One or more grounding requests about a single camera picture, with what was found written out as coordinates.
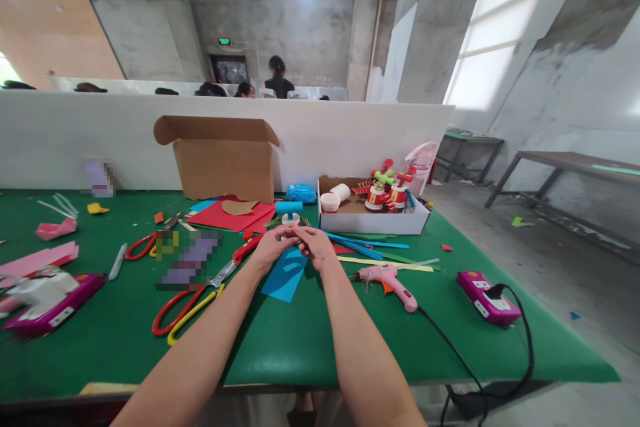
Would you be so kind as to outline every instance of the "metal table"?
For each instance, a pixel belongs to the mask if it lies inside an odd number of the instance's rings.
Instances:
[[[458,148],[455,150],[455,153],[453,154],[453,159],[451,160],[444,158],[440,154],[440,151],[438,151],[438,156],[437,156],[438,165],[441,165],[444,168],[447,168],[447,176],[445,177],[445,183],[449,181],[449,178],[451,177],[452,173],[455,173],[456,175],[459,175],[460,177],[467,180],[475,180],[477,183],[483,183],[485,181],[485,177],[487,176],[487,173],[489,172],[489,169],[493,165],[493,162],[495,161],[496,157],[498,156],[498,153],[500,152],[502,144],[505,143],[504,140],[499,138],[474,137],[473,135],[463,135],[462,133],[455,130],[447,130],[445,132],[445,138],[458,143]],[[485,145],[487,144],[494,145],[493,151],[491,152],[491,157],[489,157],[489,161],[483,168],[470,169],[470,168],[467,168],[465,165],[462,165],[461,163],[459,163],[462,147],[466,143],[484,143]],[[474,177],[473,174],[478,172],[480,173],[480,175],[478,175],[477,177]]]
[[[549,178],[543,183],[537,191],[520,191],[520,190],[511,190],[504,191],[502,190],[507,183],[507,180],[517,167],[520,159],[531,160],[538,163],[543,163],[544,165],[550,165],[551,167],[555,167],[555,170],[551,173]],[[579,173],[581,175],[585,175],[587,177],[593,177],[601,180],[610,181],[613,183],[622,183],[626,185],[635,185],[636,187],[640,186],[640,175],[631,175],[629,173],[620,173],[615,171],[608,171],[603,169],[594,168],[593,165],[600,165],[602,167],[608,168],[619,168],[619,169],[628,169],[634,171],[640,171],[640,167],[638,165],[633,165],[631,163],[623,163],[617,162],[614,160],[603,159],[600,157],[591,157],[590,155],[583,155],[582,153],[575,152],[552,152],[552,151],[518,151],[515,154],[515,157],[509,164],[509,167],[502,175],[502,178],[495,186],[493,192],[489,196],[487,203],[485,203],[485,208],[490,208],[491,204],[495,200],[498,195],[509,195],[509,194],[517,194],[525,199],[529,200],[527,206],[529,208],[535,207],[538,203],[542,202],[543,197],[549,190],[549,188],[553,185],[553,183],[558,179],[560,174],[563,171],[572,171],[575,173]],[[605,228],[596,226],[587,220],[584,220],[580,217],[573,215],[565,210],[559,209],[558,207],[554,207],[545,203],[545,208],[550,209],[551,211],[555,211],[558,214],[561,214],[574,222],[578,222],[585,227],[588,227],[592,230],[596,230],[606,235],[607,237],[621,242],[623,244],[627,244],[634,248],[640,248],[640,244],[637,242],[633,242],[627,238],[620,236],[610,230]]]

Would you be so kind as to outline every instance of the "white partition wall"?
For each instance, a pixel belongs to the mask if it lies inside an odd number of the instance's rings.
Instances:
[[[181,189],[161,115],[261,118],[278,135],[275,189],[318,176],[361,177],[425,141],[439,143],[453,106],[110,93],[0,91],[0,187],[88,186],[81,159],[113,162],[125,189]]]

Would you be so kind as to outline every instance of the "box flap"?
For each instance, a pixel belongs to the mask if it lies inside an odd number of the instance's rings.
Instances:
[[[280,146],[275,132],[263,119],[163,115],[156,120],[153,135],[160,145],[177,139],[214,139],[269,142]]]

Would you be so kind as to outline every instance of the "white paper cup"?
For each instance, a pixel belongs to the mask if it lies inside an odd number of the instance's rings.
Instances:
[[[332,188],[329,191],[338,195],[338,197],[340,197],[340,202],[344,202],[346,199],[351,197],[351,189],[347,187],[344,183],[336,185],[334,188]]]
[[[324,214],[333,214],[338,211],[340,197],[333,192],[323,193],[320,195],[320,206]]]

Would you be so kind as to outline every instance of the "open cardboard box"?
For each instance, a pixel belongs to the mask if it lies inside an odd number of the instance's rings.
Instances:
[[[191,200],[233,194],[273,203],[273,152],[280,145],[262,119],[163,115],[153,126],[160,145],[173,142],[185,195]]]
[[[318,179],[318,198],[339,183],[349,188],[357,187],[362,178],[330,178],[326,175]],[[318,200],[320,228],[328,232],[352,232],[354,234],[399,234],[420,235],[429,218],[429,210],[415,200],[412,213],[371,213],[365,209],[365,199],[353,194],[340,204],[336,213],[322,213]]]

